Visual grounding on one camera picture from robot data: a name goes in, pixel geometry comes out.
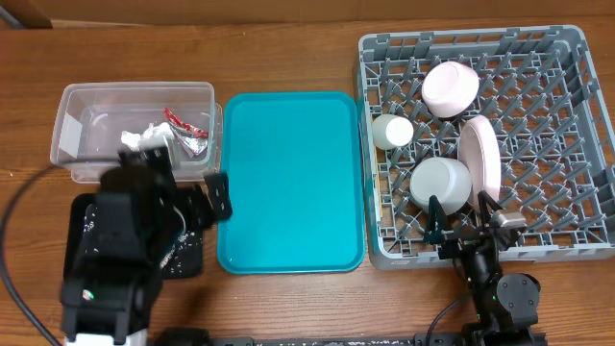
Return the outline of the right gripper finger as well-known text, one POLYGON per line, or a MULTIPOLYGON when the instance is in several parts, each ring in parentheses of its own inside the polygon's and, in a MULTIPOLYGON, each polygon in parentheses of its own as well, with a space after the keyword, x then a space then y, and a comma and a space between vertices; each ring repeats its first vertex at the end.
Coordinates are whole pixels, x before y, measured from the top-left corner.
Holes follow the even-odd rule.
POLYGON ((501 226, 499 220, 503 208, 485 191, 478 194, 480 220, 483 226, 501 226))
POLYGON ((445 213, 436 195, 429 199, 428 227, 426 238, 444 238, 444 232, 450 230, 448 215, 445 213))

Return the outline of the red foil wrapper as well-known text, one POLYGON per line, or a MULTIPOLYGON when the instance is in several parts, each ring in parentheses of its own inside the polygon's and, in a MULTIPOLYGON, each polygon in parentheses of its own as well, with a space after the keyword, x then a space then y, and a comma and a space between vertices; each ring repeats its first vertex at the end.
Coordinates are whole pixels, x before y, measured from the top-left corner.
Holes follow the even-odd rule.
POLYGON ((201 155, 208 148, 209 132, 182 121, 168 108, 163 109, 166 122, 190 157, 201 155))

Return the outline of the large pink plate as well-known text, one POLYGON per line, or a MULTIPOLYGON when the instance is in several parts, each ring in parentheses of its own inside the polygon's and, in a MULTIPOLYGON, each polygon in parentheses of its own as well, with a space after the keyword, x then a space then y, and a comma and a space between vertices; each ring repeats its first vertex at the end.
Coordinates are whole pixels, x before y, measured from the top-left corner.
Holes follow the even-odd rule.
POLYGON ((477 115, 462 127, 457 159, 468 169, 472 182, 468 202, 479 211, 478 194, 485 191, 498 201, 502 183, 501 156, 498 140, 489 119, 477 115))

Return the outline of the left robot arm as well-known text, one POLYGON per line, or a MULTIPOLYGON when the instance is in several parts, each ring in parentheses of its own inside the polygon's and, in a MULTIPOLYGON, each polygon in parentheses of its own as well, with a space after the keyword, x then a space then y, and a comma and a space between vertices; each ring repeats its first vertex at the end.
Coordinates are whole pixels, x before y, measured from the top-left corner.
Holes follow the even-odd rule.
POLYGON ((144 345, 181 237, 233 213, 229 178, 179 187, 165 146, 121 151, 94 193, 71 205, 61 286, 67 345, 144 345))

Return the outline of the cream paper cup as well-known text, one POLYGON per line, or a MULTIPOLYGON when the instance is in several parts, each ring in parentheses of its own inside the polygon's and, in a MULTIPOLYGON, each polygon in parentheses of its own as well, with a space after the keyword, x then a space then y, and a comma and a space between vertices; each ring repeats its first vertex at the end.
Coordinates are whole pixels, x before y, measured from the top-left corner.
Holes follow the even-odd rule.
POLYGON ((384 113, 372 122, 374 145, 382 150, 391 150, 409 144, 414 127, 405 117, 384 113))

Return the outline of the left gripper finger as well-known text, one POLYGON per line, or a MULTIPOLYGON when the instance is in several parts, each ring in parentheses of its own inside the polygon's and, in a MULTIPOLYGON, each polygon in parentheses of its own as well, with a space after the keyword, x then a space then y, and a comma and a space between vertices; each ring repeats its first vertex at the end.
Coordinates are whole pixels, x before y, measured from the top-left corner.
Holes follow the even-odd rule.
POLYGON ((229 193, 229 177, 225 172, 212 173, 204 177, 213 213, 217 220, 231 218, 233 208, 229 193))
POLYGON ((122 167, 143 165, 159 173, 172 172, 172 160, 166 146, 148 148, 142 151, 120 151, 118 156, 122 167))

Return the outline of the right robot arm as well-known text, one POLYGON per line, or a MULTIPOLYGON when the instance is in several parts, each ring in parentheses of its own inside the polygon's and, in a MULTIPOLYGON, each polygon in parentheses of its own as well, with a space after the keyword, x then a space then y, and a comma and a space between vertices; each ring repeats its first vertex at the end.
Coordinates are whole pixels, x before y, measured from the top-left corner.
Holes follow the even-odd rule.
POLYGON ((471 300, 477 313, 447 345, 545 345, 546 337, 531 327, 538 322, 541 285, 529 274, 505 274, 500 253, 527 228, 523 214, 501 207, 486 192, 478 194, 481 224, 474 230, 455 231, 438 198, 429 199, 428 227, 424 241, 439 247, 438 257, 450 260, 455 272, 467 283, 468 292, 436 315, 425 343, 436 341, 438 322, 452 309, 471 300))

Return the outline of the white napkin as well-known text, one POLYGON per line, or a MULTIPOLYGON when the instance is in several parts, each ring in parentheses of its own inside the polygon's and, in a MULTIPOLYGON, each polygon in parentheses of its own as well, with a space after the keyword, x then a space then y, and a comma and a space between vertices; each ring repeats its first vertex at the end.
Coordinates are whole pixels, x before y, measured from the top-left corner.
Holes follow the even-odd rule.
POLYGON ((168 123, 149 124, 142 134, 123 131, 121 142, 132 151, 145 151, 157 147, 168 147, 174 139, 174 134, 168 123))

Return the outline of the grey bowl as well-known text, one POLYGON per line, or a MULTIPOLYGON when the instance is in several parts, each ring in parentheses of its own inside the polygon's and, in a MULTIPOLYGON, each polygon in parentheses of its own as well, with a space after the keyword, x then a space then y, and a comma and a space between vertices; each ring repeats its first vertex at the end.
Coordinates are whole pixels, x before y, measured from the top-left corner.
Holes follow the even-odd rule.
POLYGON ((447 215, 460 210, 468 201, 472 182, 468 168, 448 158, 429 158, 412 171, 409 191, 413 202, 424 211, 431 196, 436 196, 447 215))

